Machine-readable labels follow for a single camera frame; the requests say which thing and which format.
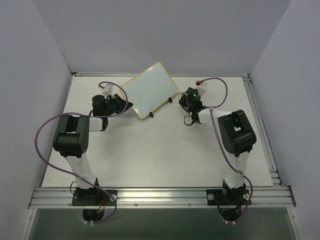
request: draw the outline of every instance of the screw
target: screw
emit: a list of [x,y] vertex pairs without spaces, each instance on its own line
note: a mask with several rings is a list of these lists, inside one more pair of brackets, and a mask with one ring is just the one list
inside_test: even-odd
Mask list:
[[117,195],[112,194],[111,196],[114,198],[114,200],[117,200]]
[[206,196],[208,198],[209,201],[213,201],[215,199],[215,195],[213,195],[212,193],[209,193],[208,196]]

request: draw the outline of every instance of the cable connector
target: cable connector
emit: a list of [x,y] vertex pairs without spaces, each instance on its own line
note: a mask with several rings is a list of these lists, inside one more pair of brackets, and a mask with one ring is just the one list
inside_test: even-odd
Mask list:
[[196,89],[198,90],[198,94],[200,97],[202,97],[207,91],[208,91],[208,84],[206,82],[197,81]]
[[112,84],[107,84],[107,85],[103,88],[102,94],[104,95],[105,98],[108,97],[109,95],[110,95],[111,97],[113,97],[113,95],[112,95],[113,89],[114,89],[114,85],[112,85]]

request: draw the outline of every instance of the white table surface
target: white table surface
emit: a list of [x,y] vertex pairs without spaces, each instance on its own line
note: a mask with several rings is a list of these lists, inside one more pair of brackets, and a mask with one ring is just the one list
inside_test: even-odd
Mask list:
[[[92,97],[101,94],[98,83],[111,81],[124,84],[132,77],[74,77],[64,112],[88,114]],[[179,92],[195,88],[196,80],[204,77],[173,77]],[[245,174],[255,187],[273,186],[265,153],[246,89],[241,77],[224,77],[228,97],[223,111],[242,109],[257,136],[247,160]],[[210,80],[208,91],[201,98],[205,106],[218,105],[225,95],[225,87],[218,80]],[[114,87],[113,93],[119,90]],[[102,187],[112,188],[171,188],[171,187],[221,187],[228,170],[219,148],[213,126],[194,124],[186,126],[186,112],[178,104],[165,103],[153,114],[140,120],[132,109],[109,118],[104,132],[89,134],[87,157],[93,173]],[[52,150],[50,163],[71,170],[67,161]],[[48,167],[42,187],[69,187],[75,178]]]

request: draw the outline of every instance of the black bracket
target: black bracket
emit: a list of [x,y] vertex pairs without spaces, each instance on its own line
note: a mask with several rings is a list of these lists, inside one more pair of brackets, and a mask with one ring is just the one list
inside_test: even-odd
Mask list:
[[246,200],[248,194],[249,190],[246,189],[245,184],[241,187],[230,189],[223,181],[222,189],[206,190],[206,199],[209,206],[238,206],[248,203]]
[[[95,185],[99,186],[98,180],[96,179]],[[115,199],[118,197],[118,191],[114,189],[106,190],[110,195],[116,196]],[[91,187],[89,189],[82,189],[79,187],[75,188],[72,198],[72,206],[99,206],[100,203],[103,201],[104,203],[101,204],[102,206],[114,206],[115,203],[112,199],[103,191],[95,187]]]

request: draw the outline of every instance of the black cable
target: black cable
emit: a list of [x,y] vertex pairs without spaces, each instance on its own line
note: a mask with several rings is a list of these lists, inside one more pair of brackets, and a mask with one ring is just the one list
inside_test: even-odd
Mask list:
[[73,182],[70,184],[70,193],[71,193],[72,195],[75,195],[75,194],[71,191],[72,184],[74,184],[74,183],[77,183],[77,181],[73,181]]
[[[180,104],[180,100],[181,100],[180,95],[182,95],[182,92],[180,92],[179,95],[178,95],[179,104]],[[181,104],[180,104],[180,106],[181,106],[187,113],[189,113],[186,107],[182,106]]]
[[187,123],[186,123],[186,117],[189,117],[189,118],[190,118],[190,116],[188,116],[188,115],[185,115],[185,116],[184,116],[183,122],[184,122],[185,125],[187,125],[187,126],[189,127],[189,126],[191,126],[192,124],[195,123],[195,121],[192,120],[192,122],[191,122],[190,124],[187,124]]

